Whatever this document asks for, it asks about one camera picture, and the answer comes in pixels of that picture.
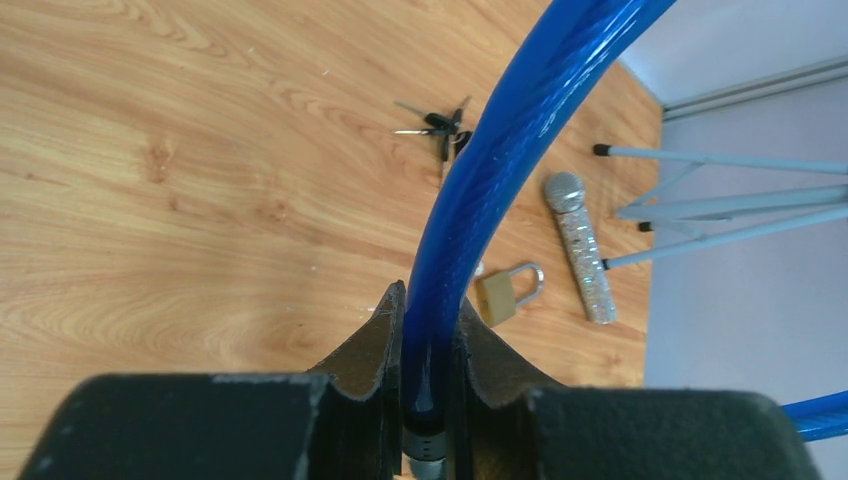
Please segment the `wood grain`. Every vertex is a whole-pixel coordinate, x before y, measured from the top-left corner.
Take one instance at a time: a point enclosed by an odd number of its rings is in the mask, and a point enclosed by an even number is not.
[[[406,279],[437,194],[404,99],[474,125],[544,0],[0,2],[0,476],[57,403],[108,371],[302,370]],[[611,218],[656,169],[660,108],[614,66],[486,252],[544,294],[497,328],[570,384],[639,385],[650,267],[610,273],[621,320],[581,313],[541,185],[583,176],[607,256],[651,238]]]

